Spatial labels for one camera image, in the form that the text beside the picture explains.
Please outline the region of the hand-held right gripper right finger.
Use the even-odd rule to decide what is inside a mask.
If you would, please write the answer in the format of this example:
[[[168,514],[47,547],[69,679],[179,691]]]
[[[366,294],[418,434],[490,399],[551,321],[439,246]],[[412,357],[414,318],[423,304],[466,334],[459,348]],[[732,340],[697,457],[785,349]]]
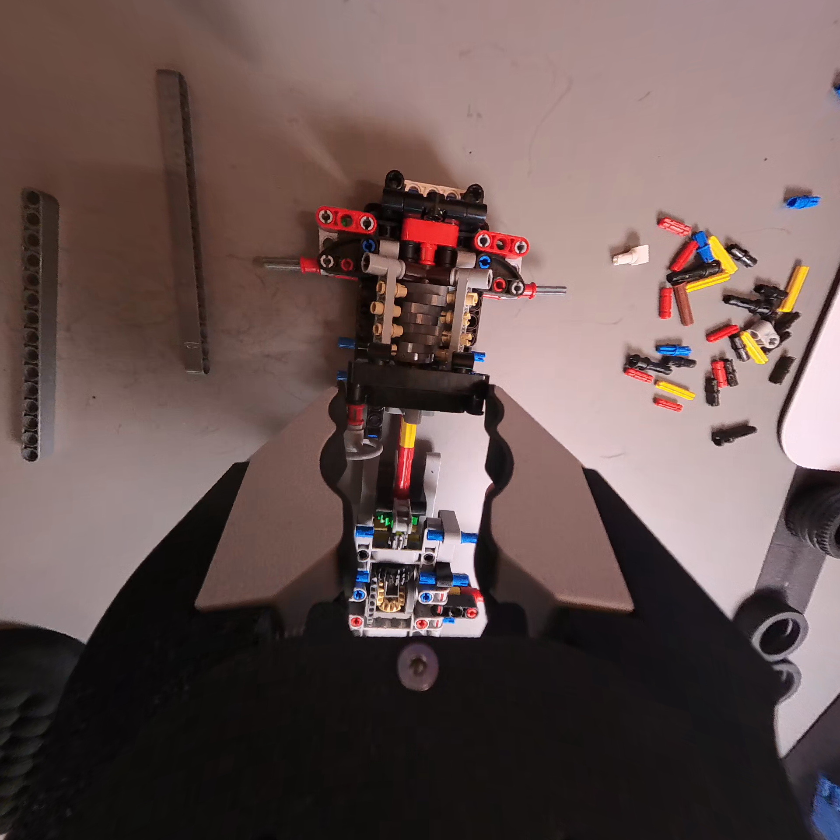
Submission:
[[[482,594],[526,615],[634,609],[581,462],[499,386],[489,388]]]

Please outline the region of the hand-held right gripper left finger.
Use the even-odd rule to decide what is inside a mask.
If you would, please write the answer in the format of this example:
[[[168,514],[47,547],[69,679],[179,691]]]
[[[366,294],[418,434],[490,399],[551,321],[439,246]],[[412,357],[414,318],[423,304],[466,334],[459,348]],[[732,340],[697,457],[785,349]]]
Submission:
[[[330,388],[257,450],[195,606],[307,613],[340,591],[347,467],[343,393]]]

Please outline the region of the lego car chassis assembly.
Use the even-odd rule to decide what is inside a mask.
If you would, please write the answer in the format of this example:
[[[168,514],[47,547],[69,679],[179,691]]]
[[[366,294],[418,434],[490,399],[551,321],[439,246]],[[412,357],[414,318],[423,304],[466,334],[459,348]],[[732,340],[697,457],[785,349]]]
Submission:
[[[481,416],[489,377],[476,370],[485,300],[556,298],[565,286],[528,282],[529,241],[487,223],[483,187],[385,177],[381,200],[363,209],[316,211],[315,257],[260,257],[267,270],[358,284],[352,356],[338,374],[346,398],[345,493],[353,511],[355,573],[347,595],[356,637],[438,636],[477,625],[483,602],[469,574],[452,570],[472,546],[436,496],[439,453],[417,453],[435,413]]]

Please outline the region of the grey lego wheel rim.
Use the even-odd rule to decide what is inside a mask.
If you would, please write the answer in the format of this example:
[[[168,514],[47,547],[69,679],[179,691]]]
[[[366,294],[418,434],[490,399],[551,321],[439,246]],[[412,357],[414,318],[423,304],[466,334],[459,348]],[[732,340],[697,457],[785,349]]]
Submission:
[[[756,591],[746,598],[732,621],[752,647],[771,663],[797,651],[809,632],[804,614],[778,593],[768,590]]]

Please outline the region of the black lego tyre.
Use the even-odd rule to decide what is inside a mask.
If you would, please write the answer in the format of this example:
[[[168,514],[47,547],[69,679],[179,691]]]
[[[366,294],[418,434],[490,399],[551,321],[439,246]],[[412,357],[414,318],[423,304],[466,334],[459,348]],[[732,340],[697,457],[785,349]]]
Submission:
[[[789,532],[825,556],[839,558],[839,486],[798,491],[785,513]]]

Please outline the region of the long grey lego beam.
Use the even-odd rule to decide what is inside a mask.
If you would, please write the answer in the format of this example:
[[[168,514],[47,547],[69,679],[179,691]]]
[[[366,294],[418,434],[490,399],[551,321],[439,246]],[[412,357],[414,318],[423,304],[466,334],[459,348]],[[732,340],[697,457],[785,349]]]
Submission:
[[[52,454],[56,433],[60,207],[46,192],[20,194],[23,279],[21,455],[35,463]]]
[[[189,90],[183,74],[156,71],[175,309],[185,371],[210,372],[203,253]]]

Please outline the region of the pile of coloured lego pins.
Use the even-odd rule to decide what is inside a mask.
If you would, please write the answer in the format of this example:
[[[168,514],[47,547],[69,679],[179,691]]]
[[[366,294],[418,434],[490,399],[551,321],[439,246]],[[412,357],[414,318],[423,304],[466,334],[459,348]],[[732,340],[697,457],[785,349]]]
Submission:
[[[677,382],[692,371],[699,373],[702,400],[712,408],[721,404],[722,392],[739,384],[739,364],[772,363],[769,381],[783,384],[795,360],[781,347],[801,316],[797,304],[810,267],[796,260],[781,285],[749,280],[758,259],[738,241],[668,216],[659,216],[657,226],[680,239],[657,288],[656,316],[670,332],[654,341],[650,353],[630,350],[625,377],[650,385],[653,406],[668,413],[681,413],[698,397],[695,388]],[[732,286],[738,273],[749,282],[747,290]]]

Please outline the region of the white rounded board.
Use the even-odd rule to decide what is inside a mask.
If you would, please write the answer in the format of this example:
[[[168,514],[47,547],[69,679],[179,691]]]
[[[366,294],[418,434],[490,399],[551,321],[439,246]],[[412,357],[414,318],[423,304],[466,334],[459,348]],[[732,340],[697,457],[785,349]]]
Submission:
[[[839,276],[797,365],[779,424],[787,459],[804,469],[839,470]]]

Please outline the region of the large black ribbed tyre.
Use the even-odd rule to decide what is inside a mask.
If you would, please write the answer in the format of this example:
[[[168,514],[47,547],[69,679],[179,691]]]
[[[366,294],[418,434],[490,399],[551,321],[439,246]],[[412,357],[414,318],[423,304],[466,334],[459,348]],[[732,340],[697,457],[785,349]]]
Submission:
[[[84,647],[43,627],[2,625],[2,837],[24,810],[39,752]]]

